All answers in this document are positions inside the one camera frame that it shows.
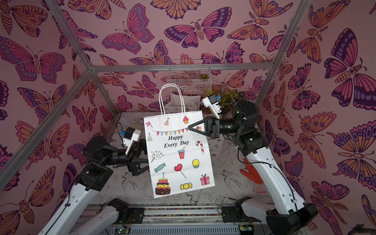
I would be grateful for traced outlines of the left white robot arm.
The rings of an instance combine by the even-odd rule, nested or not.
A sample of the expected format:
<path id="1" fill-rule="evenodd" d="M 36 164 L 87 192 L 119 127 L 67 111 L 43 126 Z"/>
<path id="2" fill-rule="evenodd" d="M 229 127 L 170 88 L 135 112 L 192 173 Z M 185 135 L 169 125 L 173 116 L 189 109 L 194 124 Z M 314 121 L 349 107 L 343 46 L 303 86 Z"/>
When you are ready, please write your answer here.
<path id="1" fill-rule="evenodd" d="M 75 178 L 62 206 L 41 230 L 41 235 L 70 234 L 83 211 L 106 186 L 114 173 L 112 168 L 127 167 L 134 176 L 148 171 L 148 160 L 141 157 L 147 153 L 146 140 L 130 139 L 126 142 L 125 149 L 111 146 L 104 137 L 94 137 L 87 143 L 83 154 L 88 158 L 88 163 Z"/>

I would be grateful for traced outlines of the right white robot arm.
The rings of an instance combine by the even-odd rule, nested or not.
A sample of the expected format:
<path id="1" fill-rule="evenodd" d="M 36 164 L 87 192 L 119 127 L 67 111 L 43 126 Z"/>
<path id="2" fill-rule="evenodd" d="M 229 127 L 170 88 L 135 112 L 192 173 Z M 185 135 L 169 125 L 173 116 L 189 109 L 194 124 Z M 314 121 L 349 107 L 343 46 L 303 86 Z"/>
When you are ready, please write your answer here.
<path id="1" fill-rule="evenodd" d="M 266 223 L 274 235 L 299 234 L 318 215 L 318 209 L 298 194 L 277 165 L 266 138 L 256 127 L 259 114 L 255 104 L 242 100 L 232 118 L 223 119 L 216 99 L 204 98 L 202 103 L 214 116 L 191 124 L 189 130 L 210 138 L 227 136 L 246 158 L 243 163 L 255 168 L 273 199 L 273 205 L 253 198 L 239 200 L 237 215 Z"/>

